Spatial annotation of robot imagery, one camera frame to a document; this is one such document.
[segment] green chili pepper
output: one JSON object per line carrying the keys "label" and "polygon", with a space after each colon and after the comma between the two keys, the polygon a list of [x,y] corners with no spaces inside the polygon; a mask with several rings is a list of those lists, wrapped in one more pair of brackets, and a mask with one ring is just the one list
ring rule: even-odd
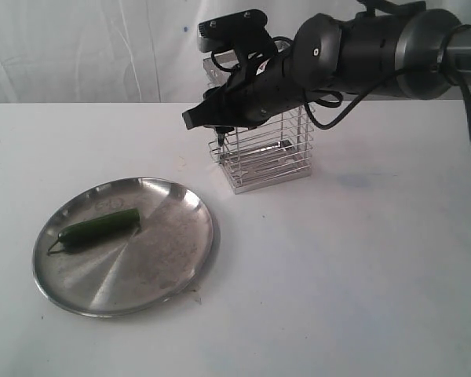
{"label": "green chili pepper", "polygon": [[86,243],[110,236],[118,231],[131,229],[139,224],[140,212],[137,208],[121,210],[120,212],[107,214],[100,218],[79,222],[78,224],[73,224],[62,229],[57,234],[56,242],[49,247],[47,254],[51,255],[61,252],[70,253],[70,249],[51,251],[58,243],[62,243],[64,247],[82,246]]}

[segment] stainless steel plate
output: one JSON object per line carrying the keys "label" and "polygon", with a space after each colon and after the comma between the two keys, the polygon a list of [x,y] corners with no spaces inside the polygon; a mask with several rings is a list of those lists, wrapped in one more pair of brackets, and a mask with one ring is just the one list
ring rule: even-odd
{"label": "stainless steel plate", "polygon": [[[47,255],[62,228],[134,207],[141,229],[77,254]],[[49,219],[35,244],[33,273],[40,291],[61,308],[114,317],[184,289],[210,253],[213,237],[210,212],[194,192],[156,178],[123,179],[76,196]]]}

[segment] white tabletop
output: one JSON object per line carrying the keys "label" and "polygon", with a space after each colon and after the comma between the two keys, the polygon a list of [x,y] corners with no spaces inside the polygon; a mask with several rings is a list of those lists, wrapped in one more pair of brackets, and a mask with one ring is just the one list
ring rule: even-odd
{"label": "white tabletop", "polygon": [[[187,107],[0,105],[0,376],[471,375],[461,102],[362,103],[315,132],[310,178],[239,196]],[[198,294],[114,320],[57,308],[33,280],[38,232],[71,197],[136,176],[185,184],[216,216]]]}

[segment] white backdrop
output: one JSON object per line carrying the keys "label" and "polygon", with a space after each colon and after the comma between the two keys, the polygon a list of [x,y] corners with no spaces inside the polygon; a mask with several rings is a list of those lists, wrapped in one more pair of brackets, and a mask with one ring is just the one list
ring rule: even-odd
{"label": "white backdrop", "polygon": [[[471,23],[471,0],[431,0]],[[271,35],[315,13],[342,20],[355,0],[0,0],[0,102],[199,101],[198,22],[245,9]]]}

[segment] metal wire basket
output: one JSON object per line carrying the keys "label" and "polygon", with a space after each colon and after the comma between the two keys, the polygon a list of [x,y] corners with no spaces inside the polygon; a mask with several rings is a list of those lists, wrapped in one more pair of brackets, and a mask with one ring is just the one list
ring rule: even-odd
{"label": "metal wire basket", "polygon": [[[235,57],[221,56],[221,63]],[[210,59],[204,68],[213,86],[222,85],[227,75]],[[225,137],[222,147],[217,138],[209,143],[210,154],[219,163],[235,194],[260,189],[311,174],[314,128],[303,107],[270,119],[255,130],[236,128]]]}

